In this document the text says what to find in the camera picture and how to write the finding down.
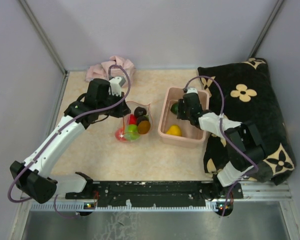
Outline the dark green avocado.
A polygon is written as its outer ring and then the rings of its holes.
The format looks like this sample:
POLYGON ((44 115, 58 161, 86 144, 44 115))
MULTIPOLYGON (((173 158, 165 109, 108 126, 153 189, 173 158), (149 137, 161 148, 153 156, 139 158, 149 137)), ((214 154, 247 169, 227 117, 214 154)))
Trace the dark green avocado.
POLYGON ((178 110, 179 110, 179 103, 175 102, 172 104, 170 111, 174 114, 177 115, 178 114, 178 110))

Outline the dark plum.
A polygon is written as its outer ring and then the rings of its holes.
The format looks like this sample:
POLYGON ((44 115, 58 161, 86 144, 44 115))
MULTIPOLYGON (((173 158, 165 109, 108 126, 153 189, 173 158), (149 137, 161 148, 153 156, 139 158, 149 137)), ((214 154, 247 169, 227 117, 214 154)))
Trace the dark plum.
POLYGON ((149 118, 147 115, 142 115, 142 116, 139 116, 137 119, 136 119, 136 125, 138 126, 141 122, 143 121, 149 121, 149 118))
POLYGON ((147 115, 147 110, 144 107, 138 106, 134 110, 134 116, 136 118, 139 118, 141 116, 146 116, 147 115))

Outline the clear zip top bag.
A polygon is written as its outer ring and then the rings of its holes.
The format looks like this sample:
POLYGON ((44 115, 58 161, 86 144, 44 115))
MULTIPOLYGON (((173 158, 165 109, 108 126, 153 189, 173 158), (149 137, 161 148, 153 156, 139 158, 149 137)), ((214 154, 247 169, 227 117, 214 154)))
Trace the clear zip top bag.
POLYGON ((132 143, 149 134, 153 127, 151 104, 128 101, 131 112, 119 122, 114 136, 119 142, 132 143))

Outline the small red apple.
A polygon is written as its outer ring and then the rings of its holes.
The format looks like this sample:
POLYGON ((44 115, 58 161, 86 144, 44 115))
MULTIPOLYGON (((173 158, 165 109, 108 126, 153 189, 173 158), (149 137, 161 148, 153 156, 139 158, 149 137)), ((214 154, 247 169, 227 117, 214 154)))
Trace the small red apple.
POLYGON ((118 128, 114 133, 115 138, 120 142, 127 141, 126 135, 127 133, 125 132, 125 129, 123 127, 118 128))

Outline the green apple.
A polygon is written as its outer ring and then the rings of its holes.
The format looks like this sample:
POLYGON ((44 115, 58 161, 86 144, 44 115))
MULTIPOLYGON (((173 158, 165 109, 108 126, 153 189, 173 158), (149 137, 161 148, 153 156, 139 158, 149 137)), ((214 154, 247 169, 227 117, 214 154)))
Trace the green apple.
POLYGON ((138 126, 135 124, 129 124, 124 130, 124 138, 127 141, 135 141, 140 137, 138 133, 138 126))

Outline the yellow pear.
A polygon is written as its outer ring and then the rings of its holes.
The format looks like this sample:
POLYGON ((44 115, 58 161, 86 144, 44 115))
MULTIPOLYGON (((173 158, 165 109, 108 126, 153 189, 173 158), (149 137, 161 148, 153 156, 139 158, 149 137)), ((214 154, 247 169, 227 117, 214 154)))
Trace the yellow pear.
POLYGON ((183 136, 181 128, 176 124, 171 125, 169 127, 169 129, 166 131, 166 134, 167 135, 172 135, 172 136, 177 136, 177 137, 182 137, 183 136))

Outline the brown kiwi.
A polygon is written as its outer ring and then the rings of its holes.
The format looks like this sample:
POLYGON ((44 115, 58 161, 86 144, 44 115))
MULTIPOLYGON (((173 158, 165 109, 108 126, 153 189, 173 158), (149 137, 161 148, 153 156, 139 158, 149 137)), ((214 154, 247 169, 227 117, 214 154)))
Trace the brown kiwi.
POLYGON ((140 135, 145 135, 150 131, 151 123, 148 120, 143 120, 137 125, 137 132, 140 135))

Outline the large red apple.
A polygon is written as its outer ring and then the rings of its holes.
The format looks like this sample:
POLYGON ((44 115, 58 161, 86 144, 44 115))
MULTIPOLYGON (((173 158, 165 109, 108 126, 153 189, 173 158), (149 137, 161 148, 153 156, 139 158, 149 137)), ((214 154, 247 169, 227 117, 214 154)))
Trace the large red apple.
POLYGON ((128 116, 128 124, 129 125, 137 125, 137 118, 135 117, 134 114, 130 114, 128 116))

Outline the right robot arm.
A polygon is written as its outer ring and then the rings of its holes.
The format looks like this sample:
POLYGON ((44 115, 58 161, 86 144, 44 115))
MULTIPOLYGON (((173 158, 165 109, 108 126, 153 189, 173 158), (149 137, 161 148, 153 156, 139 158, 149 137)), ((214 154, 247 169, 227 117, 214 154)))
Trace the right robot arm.
POLYGON ((265 145, 254 123, 228 120, 222 114, 204 110, 197 93, 186 93, 178 100, 177 118, 226 141, 228 162, 213 185, 213 192, 219 198, 225 198, 231 192, 231 185, 248 172, 257 172, 258 163, 266 158, 265 145))

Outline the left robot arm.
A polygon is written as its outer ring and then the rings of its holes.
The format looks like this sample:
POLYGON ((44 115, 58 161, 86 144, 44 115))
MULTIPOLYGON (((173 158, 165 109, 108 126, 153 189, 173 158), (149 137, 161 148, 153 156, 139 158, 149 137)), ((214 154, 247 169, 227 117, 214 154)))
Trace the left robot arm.
POLYGON ((67 193, 77 193, 85 199, 91 197, 94 186, 85 174, 77 172, 52 178, 51 172, 71 143, 101 115, 123 118, 131 113, 122 91, 125 83, 123 76, 93 79, 87 92, 68 106, 56 128, 37 150, 23 162, 11 164, 12 185, 39 204, 67 193))

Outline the pink crumpled cloth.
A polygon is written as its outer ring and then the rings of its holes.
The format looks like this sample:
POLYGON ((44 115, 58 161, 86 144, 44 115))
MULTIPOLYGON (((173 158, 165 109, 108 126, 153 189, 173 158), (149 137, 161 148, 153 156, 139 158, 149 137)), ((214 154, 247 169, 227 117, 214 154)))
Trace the pink crumpled cloth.
POLYGON ((88 68, 86 72, 85 81, 89 83, 93 79, 109 79, 109 67, 112 65, 121 66, 127 75, 129 76, 131 85, 134 82, 134 75, 136 72, 135 65, 129 60, 123 57, 114 55, 109 58, 108 61, 92 65, 88 68))

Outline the black floral cushion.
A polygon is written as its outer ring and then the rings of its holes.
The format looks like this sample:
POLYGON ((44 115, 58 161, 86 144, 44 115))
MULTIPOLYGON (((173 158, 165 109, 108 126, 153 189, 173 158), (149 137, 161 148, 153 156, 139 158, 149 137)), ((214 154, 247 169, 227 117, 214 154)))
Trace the black floral cushion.
POLYGON ((251 121, 261 135, 267 156, 248 180, 271 181, 277 186, 284 183, 297 163, 267 61, 252 57, 243 62, 199 67, 197 71, 202 76, 204 90, 209 93, 209 110, 215 114, 223 112, 224 118, 232 121, 251 121))

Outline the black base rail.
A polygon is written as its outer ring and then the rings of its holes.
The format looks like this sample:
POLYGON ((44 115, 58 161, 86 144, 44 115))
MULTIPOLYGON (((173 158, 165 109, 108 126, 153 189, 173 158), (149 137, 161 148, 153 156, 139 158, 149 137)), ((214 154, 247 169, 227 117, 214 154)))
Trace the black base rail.
POLYGON ((98 207, 204 207, 206 201, 224 199, 229 187, 214 181, 94 181, 67 200, 96 200, 98 207))

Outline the right metal frame post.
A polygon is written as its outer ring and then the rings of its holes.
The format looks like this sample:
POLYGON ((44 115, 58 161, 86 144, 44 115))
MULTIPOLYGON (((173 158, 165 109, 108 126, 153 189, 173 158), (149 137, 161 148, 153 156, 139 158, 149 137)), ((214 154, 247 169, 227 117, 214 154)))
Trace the right metal frame post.
POLYGON ((249 58, 255 58, 260 47, 262 46, 268 32, 270 31, 273 23, 275 22, 276 18, 279 16, 280 12, 282 11, 284 5, 285 5, 286 1, 285 0, 277 0, 275 2, 275 5, 269 15, 269 17, 267 18, 263 28, 261 29, 249 55, 248 55, 248 59, 249 58))

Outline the metal frame post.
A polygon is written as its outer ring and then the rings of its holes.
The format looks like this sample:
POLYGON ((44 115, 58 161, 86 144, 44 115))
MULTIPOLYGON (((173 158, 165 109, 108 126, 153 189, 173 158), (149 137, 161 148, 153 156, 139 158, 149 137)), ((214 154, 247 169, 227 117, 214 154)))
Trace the metal frame post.
POLYGON ((275 5, 269 15, 269 17, 267 18, 263 28, 261 29, 249 55, 248 55, 248 59, 249 58, 255 58, 260 47, 262 46, 268 32, 270 31, 273 23, 275 22, 276 18, 279 16, 280 12, 282 11, 284 5, 285 5, 286 1, 285 0, 277 0, 275 2, 275 5))
POLYGON ((52 42, 48 38, 44 28, 41 26, 40 22, 38 21, 37 17, 35 16, 34 12, 32 11, 31 7, 29 6, 26 0, 17 0, 17 3, 23 10, 25 16, 28 18, 30 24, 32 25, 33 29, 35 30, 36 34, 38 35, 41 43, 47 50, 48 54, 50 55, 54 64, 58 67, 58 69, 62 72, 63 75, 67 74, 67 70, 57 53, 55 47, 53 46, 52 42))

